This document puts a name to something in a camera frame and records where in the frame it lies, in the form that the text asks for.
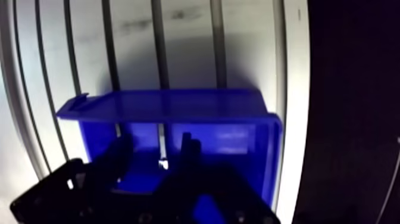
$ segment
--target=white panel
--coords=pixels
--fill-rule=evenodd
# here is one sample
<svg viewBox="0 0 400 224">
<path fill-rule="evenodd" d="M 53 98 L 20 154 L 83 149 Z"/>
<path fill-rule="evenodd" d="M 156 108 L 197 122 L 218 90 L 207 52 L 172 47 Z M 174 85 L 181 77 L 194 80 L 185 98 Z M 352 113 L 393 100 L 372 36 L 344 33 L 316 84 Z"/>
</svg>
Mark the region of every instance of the white panel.
<svg viewBox="0 0 400 224">
<path fill-rule="evenodd" d="M 227 81 L 230 88 L 258 88 L 276 110 L 275 31 L 272 0 L 222 0 Z"/>
<path fill-rule="evenodd" d="M 65 32 L 63 0 L 42 0 L 41 18 L 43 47 L 56 111 L 75 97 Z M 78 122 L 58 119 L 65 147 L 70 158 L 88 161 Z"/>
<path fill-rule="evenodd" d="M 25 148 L 18 138 L 0 69 L 0 223 L 16 223 L 10 204 L 38 182 Z"/>
<path fill-rule="evenodd" d="M 157 55 L 149 0 L 110 1 L 121 89 L 158 89 Z"/>
<path fill-rule="evenodd" d="M 17 1 L 21 59 L 37 131 L 52 170 L 65 163 L 40 66 L 34 0 Z"/>
<path fill-rule="evenodd" d="M 111 91 L 101 1 L 71 0 L 76 63 L 82 92 Z"/>
<path fill-rule="evenodd" d="M 286 137 L 277 215 L 292 223 L 303 167 L 310 94 L 310 37 L 306 0 L 285 0 L 287 34 Z"/>
<path fill-rule="evenodd" d="M 215 88 L 209 0 L 162 1 L 171 88 Z"/>
</svg>

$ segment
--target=metal edge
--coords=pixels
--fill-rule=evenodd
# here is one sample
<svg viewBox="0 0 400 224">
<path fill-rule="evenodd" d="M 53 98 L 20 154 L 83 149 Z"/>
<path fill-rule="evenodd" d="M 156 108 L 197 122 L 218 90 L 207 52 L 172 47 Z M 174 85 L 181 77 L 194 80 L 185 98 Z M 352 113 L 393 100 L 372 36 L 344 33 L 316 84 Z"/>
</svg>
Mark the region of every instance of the metal edge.
<svg viewBox="0 0 400 224">
<path fill-rule="evenodd" d="M 61 134 L 60 126 L 58 124 L 58 120 L 55 115 L 53 96 L 51 94 L 49 77 L 47 74 L 45 51 L 44 51 L 44 47 L 43 47 L 42 22 L 40 19 L 40 0 L 35 0 L 35 19 L 36 19 L 36 30 L 37 30 L 37 43 L 39 45 L 39 58 L 40 58 L 40 64 L 42 67 L 43 81 L 45 83 L 45 89 L 46 89 L 46 93 L 47 93 L 47 99 L 49 102 L 51 116 L 53 119 L 53 123 L 55 126 L 55 131 L 57 133 L 58 140 L 60 142 L 62 154 L 64 155 L 65 161 L 69 161 L 69 156 L 68 156 L 67 149 L 65 147 L 63 135 Z"/>
<path fill-rule="evenodd" d="M 210 0 L 217 88 L 227 88 L 224 18 L 221 0 Z"/>
<path fill-rule="evenodd" d="M 17 71 L 14 64 L 14 51 L 12 42 L 12 23 L 9 20 L 10 14 L 13 14 L 9 1 L 0 1 L 0 62 L 3 71 L 3 80 L 8 105 L 17 135 L 21 139 L 32 167 L 39 180 L 46 176 L 45 166 L 40 162 L 36 154 L 33 137 L 30 133 L 29 121 L 25 115 L 25 110 L 19 93 L 17 81 Z"/>
<path fill-rule="evenodd" d="M 301 182 L 310 98 L 310 29 L 306 0 L 283 0 L 287 46 L 285 142 L 277 216 L 292 223 Z"/>
<path fill-rule="evenodd" d="M 276 53 L 276 113 L 282 121 L 283 135 L 280 138 L 280 149 L 277 164 L 276 181 L 271 209 L 276 212 L 279 199 L 280 175 L 282 174 L 283 149 L 285 144 L 286 103 L 288 90 L 288 58 L 286 55 L 286 21 L 283 0 L 273 0 L 275 53 Z"/>
<path fill-rule="evenodd" d="M 70 0 L 64 0 L 64 17 L 65 17 L 65 32 L 67 35 L 68 56 L 70 57 L 70 64 L 71 64 L 72 80 L 74 82 L 75 94 L 78 96 L 82 94 L 82 90 L 80 89 L 78 68 L 76 65 Z"/>
</svg>

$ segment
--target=blue bin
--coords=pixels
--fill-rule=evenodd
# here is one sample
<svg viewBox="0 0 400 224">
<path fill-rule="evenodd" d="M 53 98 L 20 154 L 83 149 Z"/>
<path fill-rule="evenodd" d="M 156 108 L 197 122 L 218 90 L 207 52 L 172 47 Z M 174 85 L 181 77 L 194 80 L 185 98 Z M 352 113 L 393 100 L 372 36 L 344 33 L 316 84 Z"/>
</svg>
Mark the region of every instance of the blue bin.
<svg viewBox="0 0 400 224">
<path fill-rule="evenodd" d="M 116 138 L 115 124 L 136 140 L 135 156 L 119 188 L 153 191 L 169 170 L 160 168 L 158 124 L 165 127 L 173 169 L 183 132 L 202 142 L 206 163 L 227 161 L 271 204 L 282 124 L 268 113 L 258 91 L 242 89 L 120 91 L 99 97 L 79 95 L 57 112 L 80 123 L 90 159 Z"/>
</svg>

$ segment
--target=vertical metal bar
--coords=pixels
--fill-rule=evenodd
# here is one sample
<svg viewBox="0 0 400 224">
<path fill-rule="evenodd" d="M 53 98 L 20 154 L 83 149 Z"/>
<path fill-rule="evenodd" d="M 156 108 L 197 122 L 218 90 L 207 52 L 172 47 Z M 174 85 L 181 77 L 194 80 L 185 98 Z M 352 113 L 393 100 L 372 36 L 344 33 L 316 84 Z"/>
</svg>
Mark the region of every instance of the vertical metal bar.
<svg viewBox="0 0 400 224">
<path fill-rule="evenodd" d="M 119 91 L 121 88 L 120 88 L 120 81 L 118 78 L 117 61 L 115 59 L 113 23 L 111 21 L 110 0 L 102 0 L 102 10 L 103 10 L 104 33 L 105 33 L 105 46 L 107 50 L 107 59 L 111 76 L 111 85 L 113 91 Z"/>
<path fill-rule="evenodd" d="M 74 82 L 75 94 L 80 95 L 82 93 L 82 90 L 80 89 L 78 68 L 76 66 L 70 0 L 64 0 L 64 16 L 65 16 L 65 29 L 67 33 L 68 53 L 70 56 L 70 63 L 71 63 L 72 80 Z"/>
<path fill-rule="evenodd" d="M 273 0 L 274 25 L 275 25 L 275 59 L 276 59 L 276 113 L 282 121 L 283 131 L 286 130 L 286 102 L 288 91 L 288 59 L 286 49 L 286 22 L 285 7 L 283 0 Z M 280 154 L 278 158 L 278 168 L 274 187 L 274 197 L 271 209 L 276 211 L 279 199 L 280 175 L 282 173 L 283 149 L 285 144 L 285 135 L 282 135 L 280 142 Z"/>
<path fill-rule="evenodd" d="M 58 139 L 60 140 L 61 150 L 64 154 L 64 158 L 66 161 L 69 160 L 67 150 L 65 148 L 65 143 L 63 140 L 63 136 L 60 131 L 60 126 L 58 124 L 57 117 L 55 115 L 55 108 L 53 97 L 50 90 L 49 78 L 47 74 L 47 67 L 46 67 L 46 60 L 45 60 L 45 52 L 43 48 L 43 36 L 42 36 L 42 22 L 40 20 L 40 0 L 35 0 L 35 17 L 36 17 L 36 29 L 37 29 L 37 42 L 39 45 L 39 57 L 40 57 L 40 64 L 42 66 L 42 73 L 43 73 L 43 80 L 45 82 L 45 88 L 47 93 L 47 98 L 50 106 L 51 116 L 54 122 L 55 131 L 57 133 Z"/>
<path fill-rule="evenodd" d="M 22 59 L 21 59 L 20 34 L 18 31 L 17 0 L 12 1 L 12 12 L 13 12 L 13 20 L 14 20 L 14 37 L 15 37 L 15 48 L 17 51 L 18 68 L 20 69 L 20 78 L 21 78 L 22 88 L 23 88 L 23 92 L 24 92 L 24 96 L 25 96 L 25 100 L 26 100 L 28 114 L 29 114 L 30 120 L 32 122 L 33 132 L 35 133 L 35 137 L 36 137 L 37 143 L 39 145 L 40 153 L 43 156 L 43 159 L 45 161 L 48 172 L 51 173 L 49 161 L 47 160 L 45 151 L 43 149 L 42 141 L 40 140 L 38 128 L 36 127 L 35 118 L 33 117 L 32 106 L 30 105 L 28 90 L 26 88 L 24 68 L 22 66 Z"/>
<path fill-rule="evenodd" d="M 170 84 L 168 79 L 167 53 L 165 50 L 163 9 L 161 6 L 161 0 L 151 0 L 151 10 L 160 87 L 161 89 L 169 89 Z"/>
<path fill-rule="evenodd" d="M 157 54 L 158 77 L 160 79 L 160 88 L 169 89 L 170 82 L 168 78 L 167 50 L 165 49 L 163 8 L 161 0 L 151 0 L 151 12 L 154 29 L 154 44 Z M 168 163 L 167 161 L 167 141 L 169 140 L 170 126 L 167 124 L 157 124 L 158 142 L 160 145 L 159 165 Z"/>
<path fill-rule="evenodd" d="M 41 180 L 45 177 L 44 168 L 39 161 L 38 155 L 35 153 L 32 136 L 27 124 L 28 121 L 24 114 L 23 103 L 18 90 L 19 87 L 12 49 L 13 41 L 11 39 L 12 27 L 9 22 L 9 13 L 11 12 L 13 12 L 13 10 L 10 10 L 8 1 L 0 1 L 0 69 L 2 70 L 4 89 L 15 128 L 22 139 L 35 174 L 37 178 Z"/>
<path fill-rule="evenodd" d="M 225 31 L 221 0 L 210 0 L 217 87 L 227 88 Z"/>
</svg>

